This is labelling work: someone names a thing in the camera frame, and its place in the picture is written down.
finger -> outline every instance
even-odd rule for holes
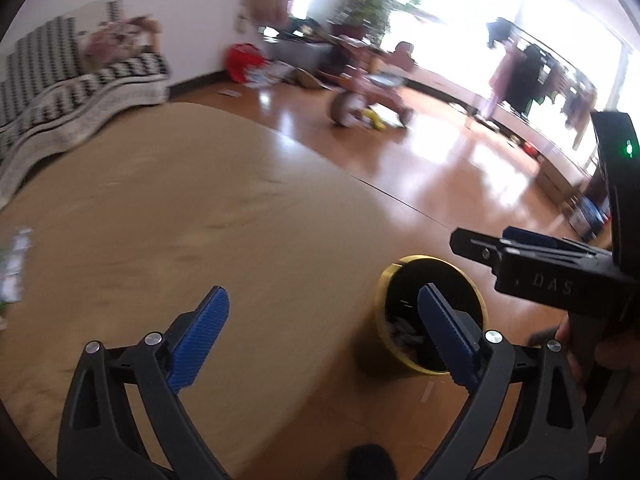
[[[563,347],[568,348],[569,341],[571,341],[571,326],[569,325],[569,315],[567,314],[562,318],[562,323],[556,331],[556,341],[558,341]]]
[[[640,408],[640,374],[632,374],[620,395],[611,422],[607,427],[607,435],[622,433],[628,428]]]
[[[566,353],[566,360],[569,363],[569,370],[571,370],[571,375],[574,376],[575,382],[580,386],[582,383],[582,367],[578,362],[578,358],[575,356],[571,350]]]
[[[605,339],[596,346],[595,357],[609,370],[640,372],[640,339],[632,331]]]

sofa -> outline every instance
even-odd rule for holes
[[[15,43],[0,82],[0,209],[40,160],[89,139],[126,108],[167,99],[168,65],[140,52],[83,73],[79,40],[123,15],[122,0],[101,0],[58,16]]]

red object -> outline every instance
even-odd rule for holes
[[[246,69],[259,68],[267,62],[260,50],[251,43],[236,43],[226,53],[225,68],[236,83],[246,83]]]
[[[530,142],[525,142],[522,149],[527,155],[532,156],[533,158],[536,158],[540,154],[538,149]]]

yellow toy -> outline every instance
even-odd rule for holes
[[[371,108],[367,108],[362,112],[362,116],[366,117],[369,121],[371,121],[372,126],[376,130],[386,130],[386,124],[382,122],[380,116],[373,111]]]

human hand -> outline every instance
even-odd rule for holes
[[[582,367],[571,350],[571,326],[565,316],[556,332],[556,340],[566,350],[569,368],[578,384],[578,398],[584,405],[587,399],[584,390]],[[640,408],[640,335],[635,330],[605,339],[595,350],[597,364],[609,370],[629,370],[630,375],[625,389],[620,395],[611,421],[602,436],[618,436],[629,426],[638,408]]]

